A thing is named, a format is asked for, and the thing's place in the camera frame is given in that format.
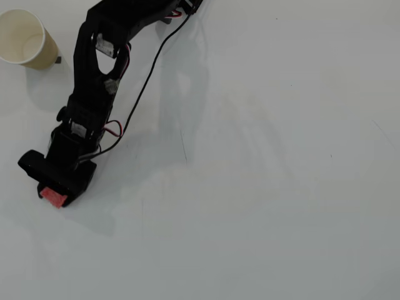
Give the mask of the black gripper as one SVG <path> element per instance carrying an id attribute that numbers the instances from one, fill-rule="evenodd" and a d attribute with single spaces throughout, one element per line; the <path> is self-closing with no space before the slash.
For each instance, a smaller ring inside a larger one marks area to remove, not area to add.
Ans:
<path id="1" fill-rule="evenodd" d="M 61 182 L 55 191 L 65 195 L 62 208 L 68 207 L 88 188 L 97 164 L 81 157 L 92 155 L 98 147 L 90 140 L 73 133 L 70 124 L 60 124 L 51 133 L 51 143 L 46 156 L 48 161 L 61 176 Z M 49 166 L 44 155 L 29 150 L 17 162 L 26 174 L 37 181 L 37 195 L 40 199 L 44 188 L 50 183 Z"/>

